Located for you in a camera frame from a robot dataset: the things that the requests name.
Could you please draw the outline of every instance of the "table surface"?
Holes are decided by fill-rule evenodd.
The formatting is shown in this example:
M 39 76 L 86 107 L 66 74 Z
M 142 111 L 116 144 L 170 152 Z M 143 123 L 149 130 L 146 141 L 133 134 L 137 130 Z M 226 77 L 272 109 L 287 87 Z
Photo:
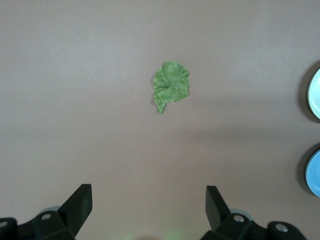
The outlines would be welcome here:
M 261 226 L 320 239 L 304 168 L 320 1 L 0 4 L 0 216 L 19 224 L 92 184 L 78 240 L 198 240 L 206 186 Z M 163 62 L 190 94 L 156 113 Z

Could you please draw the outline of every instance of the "blue bowl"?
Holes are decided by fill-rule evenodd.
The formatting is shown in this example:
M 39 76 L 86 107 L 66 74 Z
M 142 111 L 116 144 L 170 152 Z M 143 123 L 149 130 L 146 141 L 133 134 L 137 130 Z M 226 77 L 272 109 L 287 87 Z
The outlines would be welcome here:
M 320 149 L 310 158 L 305 169 L 305 179 L 310 190 L 320 197 Z

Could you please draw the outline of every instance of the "gray tabletop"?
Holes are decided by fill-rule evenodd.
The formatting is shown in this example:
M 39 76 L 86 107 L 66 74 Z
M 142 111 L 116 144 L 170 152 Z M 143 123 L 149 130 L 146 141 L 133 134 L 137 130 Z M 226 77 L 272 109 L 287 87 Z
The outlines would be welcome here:
M 1 1 L 0 216 L 21 224 L 90 183 L 78 240 L 197 240 L 207 185 L 266 227 L 320 239 L 304 182 L 320 124 L 320 1 Z M 157 114 L 165 61 L 190 95 Z

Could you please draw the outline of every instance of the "crumpled green cloth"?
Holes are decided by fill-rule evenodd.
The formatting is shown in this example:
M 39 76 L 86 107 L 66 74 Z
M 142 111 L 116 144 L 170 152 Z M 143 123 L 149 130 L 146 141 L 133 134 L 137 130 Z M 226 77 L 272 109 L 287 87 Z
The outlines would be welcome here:
M 180 101 L 189 95 L 189 71 L 174 61 L 165 62 L 155 73 L 153 97 L 157 113 L 162 114 L 167 103 Z

